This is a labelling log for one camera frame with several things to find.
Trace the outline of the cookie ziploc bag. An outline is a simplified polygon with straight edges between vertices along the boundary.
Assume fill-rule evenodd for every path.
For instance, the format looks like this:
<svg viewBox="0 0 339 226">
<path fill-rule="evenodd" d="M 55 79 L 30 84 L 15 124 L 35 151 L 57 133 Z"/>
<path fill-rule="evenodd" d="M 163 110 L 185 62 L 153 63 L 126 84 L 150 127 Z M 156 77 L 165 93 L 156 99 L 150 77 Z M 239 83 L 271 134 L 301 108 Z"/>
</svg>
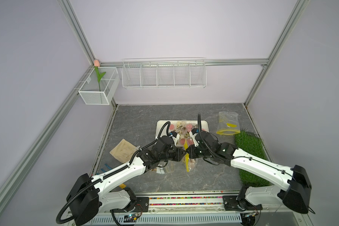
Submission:
<svg viewBox="0 0 339 226">
<path fill-rule="evenodd" d="M 216 133 L 219 135 L 232 136 L 241 132 L 238 121 L 238 113 L 221 111 L 218 113 L 218 128 Z"/>
<path fill-rule="evenodd" d="M 193 144 L 193 142 L 190 139 L 185 139 L 185 142 L 184 142 L 184 145 L 183 145 L 183 149 L 186 150 L 192 144 Z M 197 165 L 196 159 L 190 159 L 188 153 L 185 155 L 185 157 L 183 158 L 182 162 L 186 166 L 186 172 L 193 171 L 195 169 L 196 165 Z"/>
<path fill-rule="evenodd" d="M 165 167 L 162 167 L 162 168 L 159 168 L 157 167 L 156 168 L 156 173 L 157 174 L 168 174 L 168 173 L 173 173 L 174 172 L 174 164 L 171 162 L 171 163 L 168 163 Z"/>
</svg>

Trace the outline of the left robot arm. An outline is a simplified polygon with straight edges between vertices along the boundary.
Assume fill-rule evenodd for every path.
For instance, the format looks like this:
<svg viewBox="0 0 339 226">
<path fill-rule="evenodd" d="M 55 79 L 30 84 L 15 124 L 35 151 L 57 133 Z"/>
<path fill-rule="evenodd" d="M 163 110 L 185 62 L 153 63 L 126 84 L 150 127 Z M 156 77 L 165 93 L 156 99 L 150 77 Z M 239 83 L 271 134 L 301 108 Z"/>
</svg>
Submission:
<svg viewBox="0 0 339 226">
<path fill-rule="evenodd" d="M 165 122 L 155 141 L 138 148 L 124 164 L 92 177 L 87 173 L 81 175 L 70 190 L 66 204 L 59 211 L 56 223 L 65 224 L 73 220 L 77 226 L 81 226 L 101 210 L 134 210 L 137 198 L 133 191 L 127 187 L 119 192 L 113 192 L 113 189 L 159 167 L 161 162 L 182 160 L 186 153 L 176 147 L 179 135 L 170 131 L 170 125 L 170 121 Z"/>
</svg>

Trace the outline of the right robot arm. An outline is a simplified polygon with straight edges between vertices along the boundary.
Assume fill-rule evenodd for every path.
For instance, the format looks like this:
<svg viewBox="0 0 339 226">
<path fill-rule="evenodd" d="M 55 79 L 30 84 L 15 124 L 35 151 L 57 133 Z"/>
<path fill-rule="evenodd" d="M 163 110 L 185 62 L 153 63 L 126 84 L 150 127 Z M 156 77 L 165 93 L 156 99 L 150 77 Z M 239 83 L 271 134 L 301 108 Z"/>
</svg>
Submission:
<svg viewBox="0 0 339 226">
<path fill-rule="evenodd" d="M 200 115 L 197 124 L 198 127 L 191 131 L 194 144 L 186 149 L 191 159 L 201 158 L 212 165 L 225 164 L 238 168 L 276 186 L 274 192 L 267 186 L 245 187 L 244 194 L 238 196 L 238 202 L 246 201 L 253 206 L 282 203 L 300 214 L 314 213 L 310 207 L 312 185 L 305 168 L 278 165 L 230 143 L 219 143 L 211 133 L 202 129 Z"/>
</svg>

